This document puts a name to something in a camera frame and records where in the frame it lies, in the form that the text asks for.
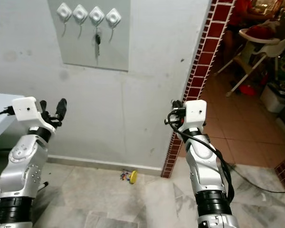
baseboard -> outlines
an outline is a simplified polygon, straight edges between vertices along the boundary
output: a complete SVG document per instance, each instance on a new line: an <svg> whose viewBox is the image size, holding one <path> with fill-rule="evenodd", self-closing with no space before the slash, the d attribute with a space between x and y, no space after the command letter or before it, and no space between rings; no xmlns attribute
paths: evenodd
<svg viewBox="0 0 285 228"><path fill-rule="evenodd" d="M74 166L83 166L83 167L91 167L91 168L99 168L105 170L137 170L139 173L160 176L162 169L150 166L143 165L131 165L117 162L109 162L109 161L98 161L92 159L82 159L82 158L73 158L66 156L58 156L58 155L49 155L47 162L49 163L58 163L63 165L74 165Z"/></svg>

white marble floor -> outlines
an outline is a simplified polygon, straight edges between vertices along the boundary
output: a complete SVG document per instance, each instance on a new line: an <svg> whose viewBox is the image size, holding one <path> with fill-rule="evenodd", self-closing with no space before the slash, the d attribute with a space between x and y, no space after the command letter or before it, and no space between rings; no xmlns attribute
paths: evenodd
<svg viewBox="0 0 285 228"><path fill-rule="evenodd" d="M283 187L270 169L239 165L260 186ZM179 158L170 179L138 175L134 185L120 172L47 163L49 186L34 202L35 228L197 228L189 168ZM233 214L241 228L285 228L285 194L257 190L232 172Z"/></svg>

key holder panel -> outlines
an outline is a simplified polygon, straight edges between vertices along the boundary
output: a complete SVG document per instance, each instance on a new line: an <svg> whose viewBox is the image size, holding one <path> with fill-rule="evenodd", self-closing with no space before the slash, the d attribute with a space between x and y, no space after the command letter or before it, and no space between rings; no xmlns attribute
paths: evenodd
<svg viewBox="0 0 285 228"><path fill-rule="evenodd" d="M67 21L64 35L64 26L57 14L57 9L65 2L74 11L78 4L82 5L88 13L98 6L107 15L116 8L122 19L112 28L104 18L96 29L90 17L82 24L82 31L78 37L78 23L74 17ZM65 64L80 65L87 67L99 67L114 70L128 70L129 62L129 36L130 36L130 0L48 0L49 9L56 29L62 61ZM95 35L101 31L100 55L96 58Z"/></svg>

red object on floor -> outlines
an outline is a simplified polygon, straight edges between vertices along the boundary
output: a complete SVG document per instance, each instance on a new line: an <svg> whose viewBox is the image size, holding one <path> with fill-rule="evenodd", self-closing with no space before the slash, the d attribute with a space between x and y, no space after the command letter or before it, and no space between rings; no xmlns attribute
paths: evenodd
<svg viewBox="0 0 285 228"><path fill-rule="evenodd" d="M240 85L238 88L243 94L249 96L254 96L256 94L256 91L250 85Z"/></svg>

person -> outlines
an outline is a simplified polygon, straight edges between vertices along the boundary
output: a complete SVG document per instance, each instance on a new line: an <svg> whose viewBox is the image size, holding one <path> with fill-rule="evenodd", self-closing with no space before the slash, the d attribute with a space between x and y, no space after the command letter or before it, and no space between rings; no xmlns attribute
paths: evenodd
<svg viewBox="0 0 285 228"><path fill-rule="evenodd" d="M232 57L235 47L235 35L243 29L241 23L244 20L265 21L272 19L273 14L263 15L252 8L251 0L236 0L235 7L232 10L229 23L223 36L224 62L227 63Z"/></svg>

